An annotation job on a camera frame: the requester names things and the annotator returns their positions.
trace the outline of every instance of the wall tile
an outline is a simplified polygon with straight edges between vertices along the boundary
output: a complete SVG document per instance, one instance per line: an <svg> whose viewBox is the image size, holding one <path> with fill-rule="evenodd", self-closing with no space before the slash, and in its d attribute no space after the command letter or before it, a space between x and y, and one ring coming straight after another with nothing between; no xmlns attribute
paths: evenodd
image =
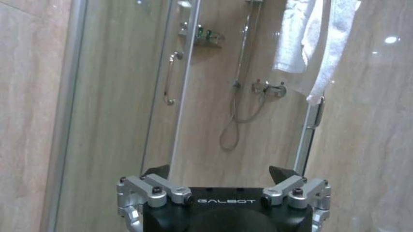
<svg viewBox="0 0 413 232"><path fill-rule="evenodd" d="M333 186L327 231L413 230L412 18L409 0L367 0L357 12L307 170Z"/></svg>
<svg viewBox="0 0 413 232"><path fill-rule="evenodd" d="M49 0L0 0L4 4L21 9L22 11L39 16L47 7Z"/></svg>
<svg viewBox="0 0 413 232"><path fill-rule="evenodd" d="M0 231L37 231L67 28L0 3L0 32Z"/></svg>

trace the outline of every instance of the white towel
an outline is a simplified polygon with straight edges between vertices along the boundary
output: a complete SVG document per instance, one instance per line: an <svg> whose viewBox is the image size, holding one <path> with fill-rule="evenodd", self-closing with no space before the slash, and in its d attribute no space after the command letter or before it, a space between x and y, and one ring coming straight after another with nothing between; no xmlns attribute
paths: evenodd
<svg viewBox="0 0 413 232"><path fill-rule="evenodd" d="M315 76L300 73L304 73L319 45L321 22L325 20L323 18L323 1L288 0L273 67L274 70L284 71L277 72L277 75L281 75L281 79L292 89L308 96L307 100L312 105L320 103L331 83L357 10L357 0L331 0L327 46L320 73L315 80Z"/></svg>

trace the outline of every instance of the glass shower door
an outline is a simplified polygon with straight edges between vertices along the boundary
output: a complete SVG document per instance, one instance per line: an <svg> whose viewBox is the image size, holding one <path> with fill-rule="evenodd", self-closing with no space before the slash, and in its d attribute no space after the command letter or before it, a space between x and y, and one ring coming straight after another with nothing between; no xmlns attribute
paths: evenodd
<svg viewBox="0 0 413 232"><path fill-rule="evenodd" d="M185 73L178 5L166 0L89 0L55 231L125 231L115 186L141 173L153 111ZM184 55L176 68L170 54ZM177 111L180 96L173 105Z"/></svg>
<svg viewBox="0 0 413 232"><path fill-rule="evenodd" d="M285 4L202 2L170 172L178 185L265 187L269 166L295 167L308 103L289 86L281 93L273 74Z"/></svg>

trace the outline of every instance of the shower door frame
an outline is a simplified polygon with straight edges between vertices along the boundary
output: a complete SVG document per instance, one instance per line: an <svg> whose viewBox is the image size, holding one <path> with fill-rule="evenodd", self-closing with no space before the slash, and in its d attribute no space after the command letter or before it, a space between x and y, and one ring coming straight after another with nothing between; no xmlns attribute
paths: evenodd
<svg viewBox="0 0 413 232"><path fill-rule="evenodd" d="M161 78L160 70L161 68L164 68L162 59L168 55L165 54L165 44L168 43L169 38L172 36L169 34L169 27L170 27L172 11L173 11L172 6L174 5L176 1L177 0L170 0L170 3L169 3L166 34L165 34L164 41L162 41L164 47L162 47L162 52L161 52L158 74L157 74L157 85L156 85L154 94L157 94L157 89L160 88L160 78ZM54 232L57 229L59 200L61 200L62 184L63 184L63 177L65 177L65 163L66 163L66 157L67 157L67 146L69 146L69 138L70 138L71 117L73 117L73 110L74 110L75 83L77 83L77 76L78 76L83 31L85 31L85 23L86 23L87 3L89 3L89 0L73 0L73 3L71 3L65 59L63 59L63 66L62 66L61 86L59 86L58 104L57 104L54 138L53 138L51 155L50 155L50 166L49 166L49 173L47 173L46 195L45 195L45 202L43 202L41 230L39 230L42 232ZM186 70L185 70L185 81L184 81L185 84L188 82L188 73L189 73L189 67L190 67L190 58L192 58L192 51L193 51L193 42L194 42L196 28L197 28L197 22L198 22L201 0L193 0L193 6L194 7L192 8L192 12L190 12L188 43L186 43L186 49L185 49L186 51L186 54L185 54ZM185 86L184 86L181 98L184 96L185 96ZM151 108L150 115L153 115L153 112L154 112L154 101L156 101L156 97L153 98L153 108ZM174 135L177 135L181 110L182 110L182 105L178 111ZM149 131L150 131L151 123L154 122L151 121L151 116L150 116Z"/></svg>

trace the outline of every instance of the logo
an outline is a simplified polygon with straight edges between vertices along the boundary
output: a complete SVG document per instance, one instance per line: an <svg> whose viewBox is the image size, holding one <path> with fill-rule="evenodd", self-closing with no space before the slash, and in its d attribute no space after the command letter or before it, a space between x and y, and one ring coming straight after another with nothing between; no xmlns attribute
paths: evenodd
<svg viewBox="0 0 413 232"><path fill-rule="evenodd" d="M230 199L230 200L220 200L220 199L200 199L198 200L198 203L204 203L204 204L209 204L209 203L217 203L217 204L253 204L257 200L234 200L234 199Z"/></svg>

